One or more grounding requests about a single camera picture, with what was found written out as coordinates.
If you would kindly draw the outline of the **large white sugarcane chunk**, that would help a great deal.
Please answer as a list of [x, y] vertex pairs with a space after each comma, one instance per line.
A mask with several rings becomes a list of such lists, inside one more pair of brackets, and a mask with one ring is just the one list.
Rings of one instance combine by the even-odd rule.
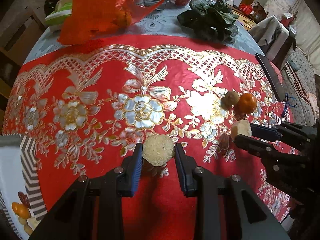
[[152, 166], [163, 166], [174, 155], [174, 143], [167, 135], [153, 135], [144, 141], [143, 158]]

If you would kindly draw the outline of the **brown kiwi fruit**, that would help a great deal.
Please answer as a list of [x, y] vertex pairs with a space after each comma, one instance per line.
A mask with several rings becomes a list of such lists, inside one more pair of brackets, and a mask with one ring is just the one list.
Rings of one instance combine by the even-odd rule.
[[235, 91], [228, 91], [225, 96], [221, 99], [221, 106], [224, 109], [230, 109], [236, 105], [239, 101], [239, 94]]

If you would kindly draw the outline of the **wooden folding chair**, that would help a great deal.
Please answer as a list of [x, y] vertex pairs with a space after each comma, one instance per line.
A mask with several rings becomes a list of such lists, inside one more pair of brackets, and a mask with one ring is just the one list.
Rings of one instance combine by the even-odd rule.
[[26, 8], [1, 35], [1, 110], [8, 99], [20, 68], [46, 30], [35, 12]]

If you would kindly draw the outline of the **red gold floral tablecloth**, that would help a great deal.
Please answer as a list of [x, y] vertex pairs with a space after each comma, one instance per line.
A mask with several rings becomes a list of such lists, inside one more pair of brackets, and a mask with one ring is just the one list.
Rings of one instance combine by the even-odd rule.
[[101, 175], [156, 134], [179, 142], [205, 168], [237, 173], [278, 220], [287, 194], [266, 181], [260, 160], [219, 149], [235, 114], [220, 101], [233, 90], [257, 100], [247, 119], [271, 127], [290, 121], [254, 56], [173, 36], [123, 36], [55, 51], [24, 65], [13, 85], [4, 130], [36, 142], [37, 174], [46, 208], [77, 175]]

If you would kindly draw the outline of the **red plastic bag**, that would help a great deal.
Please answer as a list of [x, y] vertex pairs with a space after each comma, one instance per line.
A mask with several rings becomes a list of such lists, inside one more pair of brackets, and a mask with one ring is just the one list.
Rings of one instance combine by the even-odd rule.
[[83, 44], [99, 34], [116, 33], [139, 22], [163, 2], [145, 7], [135, 0], [73, 0], [71, 16], [64, 21], [58, 42]]

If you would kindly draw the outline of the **dark red jujube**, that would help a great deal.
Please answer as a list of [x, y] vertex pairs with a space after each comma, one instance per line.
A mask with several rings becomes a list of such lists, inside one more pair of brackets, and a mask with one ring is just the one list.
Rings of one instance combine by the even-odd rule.
[[219, 137], [219, 149], [221, 151], [228, 150], [229, 148], [229, 135], [222, 133]]

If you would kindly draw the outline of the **green white tissue pack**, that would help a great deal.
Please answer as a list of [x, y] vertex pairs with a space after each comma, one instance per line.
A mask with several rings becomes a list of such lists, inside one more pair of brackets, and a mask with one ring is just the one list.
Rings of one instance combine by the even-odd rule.
[[73, 0], [59, 0], [54, 11], [45, 18], [45, 24], [52, 33], [61, 30], [66, 18], [71, 16], [72, 3]]

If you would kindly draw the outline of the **white tray striped rim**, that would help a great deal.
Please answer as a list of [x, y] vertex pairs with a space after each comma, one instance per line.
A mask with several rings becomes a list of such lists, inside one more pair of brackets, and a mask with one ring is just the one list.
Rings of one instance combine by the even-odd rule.
[[21, 134], [1, 136], [1, 206], [14, 233], [28, 239], [23, 225], [18, 221], [12, 202], [21, 203], [18, 192], [28, 196], [31, 217], [40, 221], [47, 213], [37, 174], [36, 142]]

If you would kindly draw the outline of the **grey jacket on chair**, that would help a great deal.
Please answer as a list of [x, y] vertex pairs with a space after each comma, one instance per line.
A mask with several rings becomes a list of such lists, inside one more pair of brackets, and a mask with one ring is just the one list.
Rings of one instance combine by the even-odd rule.
[[251, 28], [249, 34], [265, 56], [279, 68], [296, 49], [295, 35], [276, 16], [265, 18]]

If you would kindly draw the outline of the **small orange with stem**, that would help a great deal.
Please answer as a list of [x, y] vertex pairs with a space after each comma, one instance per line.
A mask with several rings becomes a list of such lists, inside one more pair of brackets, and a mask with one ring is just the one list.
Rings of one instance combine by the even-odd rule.
[[29, 209], [21, 203], [12, 202], [11, 208], [20, 218], [29, 219], [31, 217]]

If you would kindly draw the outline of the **large mandarin orange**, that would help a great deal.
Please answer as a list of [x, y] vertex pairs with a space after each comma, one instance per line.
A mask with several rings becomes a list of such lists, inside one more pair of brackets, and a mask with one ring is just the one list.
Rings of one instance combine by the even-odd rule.
[[251, 114], [257, 108], [257, 100], [251, 93], [244, 93], [240, 96], [237, 103], [237, 108], [240, 113]]

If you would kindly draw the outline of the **dark leafy greens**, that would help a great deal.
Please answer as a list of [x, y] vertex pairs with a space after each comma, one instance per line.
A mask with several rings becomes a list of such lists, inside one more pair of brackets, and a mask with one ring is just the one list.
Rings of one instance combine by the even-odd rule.
[[193, 29], [194, 34], [206, 41], [234, 43], [239, 33], [236, 21], [239, 15], [224, 0], [191, 0], [190, 9], [177, 16], [180, 25]]

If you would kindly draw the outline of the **tan longan fruit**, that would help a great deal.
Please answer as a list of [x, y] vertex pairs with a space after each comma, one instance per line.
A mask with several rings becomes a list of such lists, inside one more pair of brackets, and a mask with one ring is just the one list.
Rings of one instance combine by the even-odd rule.
[[19, 221], [19, 223], [22, 224], [23, 226], [25, 226], [25, 225], [28, 224], [27, 220], [24, 219], [24, 218], [22, 218], [22, 217], [20, 217], [20, 216], [18, 216], [18, 221]]

